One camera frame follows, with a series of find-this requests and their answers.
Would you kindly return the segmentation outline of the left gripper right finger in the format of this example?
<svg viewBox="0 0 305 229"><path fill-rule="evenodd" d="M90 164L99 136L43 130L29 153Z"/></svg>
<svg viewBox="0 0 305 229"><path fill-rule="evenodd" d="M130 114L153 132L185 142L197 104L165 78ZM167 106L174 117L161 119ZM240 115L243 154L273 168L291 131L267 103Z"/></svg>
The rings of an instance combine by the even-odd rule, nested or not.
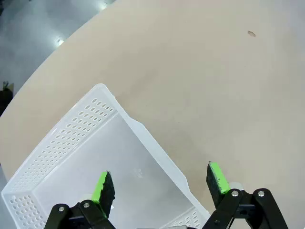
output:
<svg viewBox="0 0 305 229"><path fill-rule="evenodd" d="M235 219L244 219L252 229L286 229L285 219L270 190L259 188L252 194L231 188L217 163L208 163L206 183L215 211L204 229L229 229Z"/></svg>

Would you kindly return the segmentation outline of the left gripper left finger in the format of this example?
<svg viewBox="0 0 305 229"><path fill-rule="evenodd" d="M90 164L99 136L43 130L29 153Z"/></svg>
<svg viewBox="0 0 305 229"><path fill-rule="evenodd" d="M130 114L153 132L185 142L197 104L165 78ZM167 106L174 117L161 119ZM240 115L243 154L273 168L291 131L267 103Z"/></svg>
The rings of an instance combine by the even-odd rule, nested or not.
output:
<svg viewBox="0 0 305 229"><path fill-rule="evenodd" d="M46 229L113 229L109 214L115 189L109 171L102 172L90 199L75 206L56 204L52 207Z"/></svg>

